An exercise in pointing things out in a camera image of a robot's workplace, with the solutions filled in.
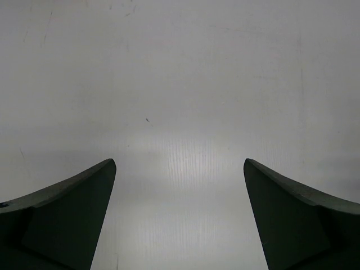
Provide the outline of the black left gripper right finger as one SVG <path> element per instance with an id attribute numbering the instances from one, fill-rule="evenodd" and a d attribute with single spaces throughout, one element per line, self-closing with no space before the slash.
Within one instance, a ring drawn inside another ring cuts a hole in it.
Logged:
<path id="1" fill-rule="evenodd" d="M 246 159 L 244 177 L 268 269 L 359 269 L 359 204 Z"/>

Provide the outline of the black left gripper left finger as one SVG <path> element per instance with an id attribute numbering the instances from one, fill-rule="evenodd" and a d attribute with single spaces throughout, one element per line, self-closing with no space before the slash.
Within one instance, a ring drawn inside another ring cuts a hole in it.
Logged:
<path id="1" fill-rule="evenodd" d="M 116 176 L 106 159 L 1 203 L 1 269 L 90 269 Z"/>

